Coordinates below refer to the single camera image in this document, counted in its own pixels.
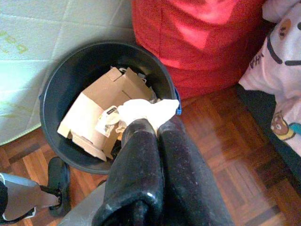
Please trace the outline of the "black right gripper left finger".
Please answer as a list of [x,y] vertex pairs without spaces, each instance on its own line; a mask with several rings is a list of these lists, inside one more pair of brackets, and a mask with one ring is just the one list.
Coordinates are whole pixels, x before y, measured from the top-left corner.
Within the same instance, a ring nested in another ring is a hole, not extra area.
[[132,122],[111,166],[104,200],[93,226],[159,226],[163,172],[154,129],[146,119]]

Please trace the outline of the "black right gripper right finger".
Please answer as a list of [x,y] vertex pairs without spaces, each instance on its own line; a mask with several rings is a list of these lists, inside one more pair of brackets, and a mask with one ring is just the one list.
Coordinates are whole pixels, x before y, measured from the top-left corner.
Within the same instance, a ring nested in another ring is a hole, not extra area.
[[178,116],[158,129],[165,226],[235,226],[213,173]]

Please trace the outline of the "white tissue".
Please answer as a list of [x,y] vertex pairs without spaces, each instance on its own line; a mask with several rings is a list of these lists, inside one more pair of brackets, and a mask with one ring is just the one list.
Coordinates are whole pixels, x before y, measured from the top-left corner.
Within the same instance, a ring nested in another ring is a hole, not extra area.
[[163,99],[150,103],[145,99],[131,99],[118,107],[119,123],[117,133],[122,133],[135,120],[146,119],[155,133],[159,127],[170,120],[179,107],[177,99]]

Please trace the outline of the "white printed packaging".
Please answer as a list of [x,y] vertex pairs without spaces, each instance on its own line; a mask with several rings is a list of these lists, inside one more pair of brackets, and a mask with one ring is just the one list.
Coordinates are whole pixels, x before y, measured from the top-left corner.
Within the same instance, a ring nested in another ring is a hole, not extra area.
[[111,106],[98,118],[95,130],[102,135],[109,137],[115,125],[120,121],[120,115],[116,106]]

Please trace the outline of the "silver robot right leg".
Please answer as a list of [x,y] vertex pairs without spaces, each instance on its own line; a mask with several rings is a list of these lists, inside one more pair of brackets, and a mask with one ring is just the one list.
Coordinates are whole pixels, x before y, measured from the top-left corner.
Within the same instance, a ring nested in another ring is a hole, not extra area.
[[99,220],[93,223],[95,215],[103,204],[106,181],[73,208],[57,226],[100,226]]

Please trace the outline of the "brown cardboard box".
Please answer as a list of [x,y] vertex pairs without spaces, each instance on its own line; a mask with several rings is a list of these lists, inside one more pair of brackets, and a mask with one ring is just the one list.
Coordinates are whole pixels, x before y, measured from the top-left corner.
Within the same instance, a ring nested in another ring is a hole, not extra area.
[[61,121],[57,132],[102,161],[111,159],[117,140],[116,125],[96,129],[99,117],[110,107],[118,107],[130,99],[154,99],[153,90],[146,86],[130,68],[124,72],[112,67],[84,89]]

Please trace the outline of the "black round waste bin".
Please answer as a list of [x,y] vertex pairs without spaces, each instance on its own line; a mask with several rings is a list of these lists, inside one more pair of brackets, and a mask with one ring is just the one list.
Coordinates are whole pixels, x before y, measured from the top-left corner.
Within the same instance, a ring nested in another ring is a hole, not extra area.
[[130,42],[106,40],[87,44],[65,56],[51,72],[40,95],[40,122],[52,150],[70,166],[91,174],[108,174],[112,160],[104,162],[57,133],[58,126],[80,92],[107,72],[110,66],[130,67],[146,76],[161,99],[180,95],[160,60]]

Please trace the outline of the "large red cushion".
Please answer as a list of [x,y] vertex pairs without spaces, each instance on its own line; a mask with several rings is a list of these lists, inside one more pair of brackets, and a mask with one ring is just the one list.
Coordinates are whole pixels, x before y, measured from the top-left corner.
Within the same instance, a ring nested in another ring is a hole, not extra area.
[[270,24],[265,0],[131,0],[136,42],[167,68],[182,99],[236,84]]

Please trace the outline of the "pink cartoon print blanket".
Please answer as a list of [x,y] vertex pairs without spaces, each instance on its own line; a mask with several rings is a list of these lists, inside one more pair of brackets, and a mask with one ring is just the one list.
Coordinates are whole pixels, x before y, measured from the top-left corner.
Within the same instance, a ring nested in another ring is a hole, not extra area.
[[270,129],[301,156],[301,0],[266,0],[262,17],[276,26],[239,84],[275,96]]

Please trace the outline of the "grey quilted spare mattress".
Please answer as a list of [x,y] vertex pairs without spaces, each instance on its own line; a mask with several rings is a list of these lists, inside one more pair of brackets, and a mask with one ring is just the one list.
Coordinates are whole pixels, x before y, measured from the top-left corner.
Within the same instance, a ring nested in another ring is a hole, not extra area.
[[39,96],[65,55],[134,39],[130,0],[0,0],[0,145],[40,126]]

